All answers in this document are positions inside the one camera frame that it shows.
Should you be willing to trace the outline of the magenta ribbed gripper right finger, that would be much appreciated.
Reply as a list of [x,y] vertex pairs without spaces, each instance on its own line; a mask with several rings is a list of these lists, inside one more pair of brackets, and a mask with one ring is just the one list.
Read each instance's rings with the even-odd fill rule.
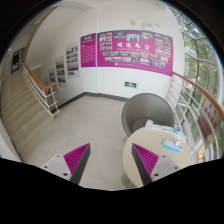
[[143,185],[150,184],[180,169],[168,156],[157,155],[135,143],[132,144],[131,153]]

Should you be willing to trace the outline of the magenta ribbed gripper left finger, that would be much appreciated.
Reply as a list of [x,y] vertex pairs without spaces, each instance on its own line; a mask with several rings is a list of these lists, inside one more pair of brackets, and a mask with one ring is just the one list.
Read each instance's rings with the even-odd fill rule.
[[87,143],[65,155],[54,155],[42,165],[41,168],[78,185],[82,178],[90,152],[90,144]]

